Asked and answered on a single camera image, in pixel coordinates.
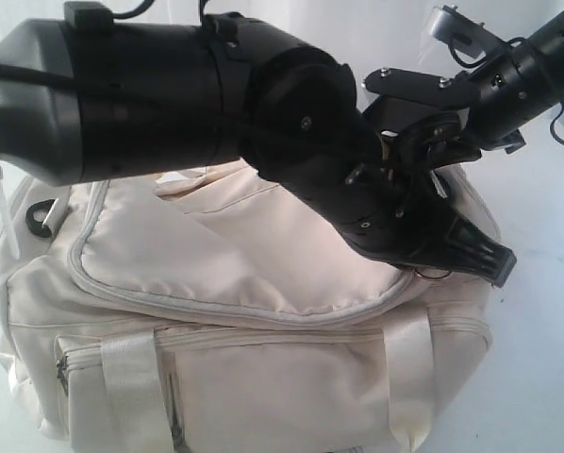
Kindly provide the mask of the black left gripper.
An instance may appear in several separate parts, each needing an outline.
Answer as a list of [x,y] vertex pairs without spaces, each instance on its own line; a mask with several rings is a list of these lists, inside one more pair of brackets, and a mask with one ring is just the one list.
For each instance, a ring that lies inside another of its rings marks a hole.
[[462,272],[503,287],[517,257],[450,206],[430,172],[391,150],[334,155],[333,226],[359,255],[396,267]]

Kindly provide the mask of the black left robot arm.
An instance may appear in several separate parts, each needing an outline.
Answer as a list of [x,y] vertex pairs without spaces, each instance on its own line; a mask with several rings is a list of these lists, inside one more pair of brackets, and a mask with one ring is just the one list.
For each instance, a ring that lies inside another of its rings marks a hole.
[[481,156],[467,80],[351,68],[237,12],[125,24],[99,2],[0,41],[0,162],[54,186],[245,160],[359,255],[505,284],[514,253],[451,203],[439,169]]

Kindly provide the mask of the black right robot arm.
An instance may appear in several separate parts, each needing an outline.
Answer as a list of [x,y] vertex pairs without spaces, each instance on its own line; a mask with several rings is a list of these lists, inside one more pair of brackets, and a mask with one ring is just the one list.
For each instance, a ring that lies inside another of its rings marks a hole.
[[564,113],[564,10],[529,38],[514,38],[469,74],[480,91],[464,137],[484,150],[524,146],[520,127],[556,105]]

